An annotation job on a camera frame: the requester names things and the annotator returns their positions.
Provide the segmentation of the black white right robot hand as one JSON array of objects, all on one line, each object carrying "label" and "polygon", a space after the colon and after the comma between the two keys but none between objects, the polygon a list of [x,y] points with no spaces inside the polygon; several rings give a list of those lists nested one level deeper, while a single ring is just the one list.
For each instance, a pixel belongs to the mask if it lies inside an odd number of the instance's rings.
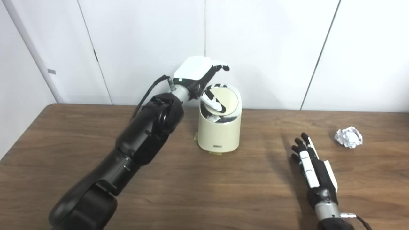
[{"label": "black white right robot hand", "polygon": [[320,202],[330,202],[339,205],[337,199],[337,183],[329,161],[319,158],[314,144],[305,132],[301,138],[295,138],[291,147],[291,158],[300,167],[301,174],[307,184],[307,200],[312,208]]}]

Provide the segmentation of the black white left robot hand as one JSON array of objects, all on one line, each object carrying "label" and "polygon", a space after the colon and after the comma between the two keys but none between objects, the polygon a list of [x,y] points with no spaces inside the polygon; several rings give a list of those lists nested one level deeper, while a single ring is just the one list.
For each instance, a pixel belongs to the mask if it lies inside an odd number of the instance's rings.
[{"label": "black white left robot hand", "polygon": [[176,70],[172,80],[175,86],[171,93],[182,104],[193,99],[201,100],[213,110],[224,113],[225,106],[207,88],[207,84],[219,70],[229,71],[230,67],[205,56],[189,57]]}]

